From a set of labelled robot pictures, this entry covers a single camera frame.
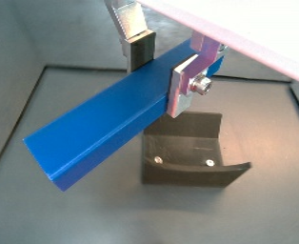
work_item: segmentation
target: blue rectangular beam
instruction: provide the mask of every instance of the blue rectangular beam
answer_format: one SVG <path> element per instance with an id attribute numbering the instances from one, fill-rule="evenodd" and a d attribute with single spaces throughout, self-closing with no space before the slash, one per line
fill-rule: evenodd
<path id="1" fill-rule="evenodd" d="M 62 191 L 165 113 L 172 68 L 192 54 L 187 41 L 24 139 Z"/>

